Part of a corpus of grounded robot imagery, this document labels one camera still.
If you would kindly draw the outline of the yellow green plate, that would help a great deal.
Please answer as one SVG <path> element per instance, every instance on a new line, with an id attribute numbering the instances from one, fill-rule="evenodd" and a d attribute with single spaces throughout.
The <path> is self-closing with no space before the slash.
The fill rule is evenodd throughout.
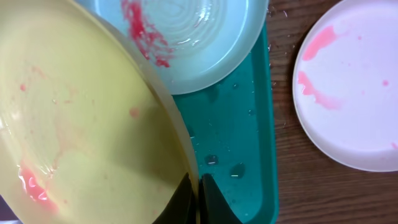
<path id="1" fill-rule="evenodd" d="M 151 65 L 73 1 L 1 2 L 1 196 L 23 223 L 154 223 L 198 171 Z"/>

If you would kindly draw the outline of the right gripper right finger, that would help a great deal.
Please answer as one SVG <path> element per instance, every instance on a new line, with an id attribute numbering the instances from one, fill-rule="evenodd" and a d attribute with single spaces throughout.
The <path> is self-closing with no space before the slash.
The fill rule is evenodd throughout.
<path id="1" fill-rule="evenodd" d="M 233 213 L 211 174 L 203 174 L 199 184 L 201 224 L 242 224 Z"/>

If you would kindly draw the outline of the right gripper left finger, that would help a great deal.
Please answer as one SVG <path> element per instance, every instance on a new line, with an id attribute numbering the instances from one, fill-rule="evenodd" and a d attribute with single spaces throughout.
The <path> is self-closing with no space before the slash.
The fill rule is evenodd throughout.
<path id="1" fill-rule="evenodd" d="M 196 208 L 192 183 L 186 173 L 154 224 L 195 224 Z"/>

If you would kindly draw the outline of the white plate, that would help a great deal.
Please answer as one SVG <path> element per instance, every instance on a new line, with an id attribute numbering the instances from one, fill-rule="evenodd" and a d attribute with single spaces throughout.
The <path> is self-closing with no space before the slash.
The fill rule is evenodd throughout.
<path id="1" fill-rule="evenodd" d="M 345 166 L 397 170 L 397 0 L 344 0 L 310 29 L 292 79 L 298 120 Z"/>

